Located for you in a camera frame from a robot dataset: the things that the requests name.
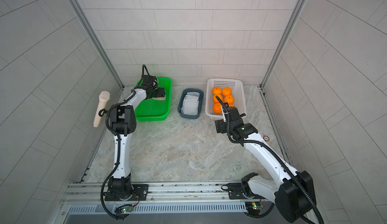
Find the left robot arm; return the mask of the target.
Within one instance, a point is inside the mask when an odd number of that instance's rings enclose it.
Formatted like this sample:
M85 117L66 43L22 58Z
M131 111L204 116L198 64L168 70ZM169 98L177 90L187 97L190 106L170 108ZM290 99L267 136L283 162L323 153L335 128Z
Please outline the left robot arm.
M106 178L107 191L102 187L101 200L129 200L133 198L135 190L131 183L131 169L129 166L130 142L137 128L135 110L142 101L148 99L165 100L164 88L158 87L158 79L149 74L145 65L142 66L142 77L131 94L121 103L106 109L110 93L101 92L93 126L98 127L103 116L105 125L114 135L116 158L114 169Z

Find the white foam net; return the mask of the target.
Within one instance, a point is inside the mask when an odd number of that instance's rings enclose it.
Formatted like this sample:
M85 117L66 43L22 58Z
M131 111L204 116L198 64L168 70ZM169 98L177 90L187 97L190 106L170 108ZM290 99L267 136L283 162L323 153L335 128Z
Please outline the white foam net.
M187 92L187 94L186 94L186 98L187 99L192 99L192 100L195 100L195 101L198 101L199 97L200 97L200 93L199 92Z
M198 114L199 101L184 99L182 102L181 112L184 115L194 116Z

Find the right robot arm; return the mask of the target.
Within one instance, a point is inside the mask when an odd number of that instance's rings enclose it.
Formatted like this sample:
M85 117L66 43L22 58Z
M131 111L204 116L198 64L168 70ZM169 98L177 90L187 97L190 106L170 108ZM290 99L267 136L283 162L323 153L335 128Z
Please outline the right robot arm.
M271 180L251 173L242 179L246 197L259 195L277 207L281 216L289 223L298 219L311 224L306 215L312 214L318 224L324 219L316 205L314 184L311 175L300 172L283 160L263 139L250 123L244 123L243 115L234 106L216 97L223 118L215 122L217 133L225 133L228 139L250 151L265 167Z

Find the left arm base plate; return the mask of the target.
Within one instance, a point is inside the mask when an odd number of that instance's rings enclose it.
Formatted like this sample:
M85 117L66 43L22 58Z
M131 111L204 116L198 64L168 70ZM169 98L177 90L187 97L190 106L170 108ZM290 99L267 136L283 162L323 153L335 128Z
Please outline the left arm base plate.
M105 201L144 201L148 193L148 184L132 184L130 188L108 187L103 193Z

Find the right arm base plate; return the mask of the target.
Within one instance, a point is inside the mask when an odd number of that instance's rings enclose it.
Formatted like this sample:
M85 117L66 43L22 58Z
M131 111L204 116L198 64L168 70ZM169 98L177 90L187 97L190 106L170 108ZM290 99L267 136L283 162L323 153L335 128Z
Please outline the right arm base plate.
M239 183L227 183L221 187L223 191L228 193L230 200L242 200L248 199L243 192L242 184Z

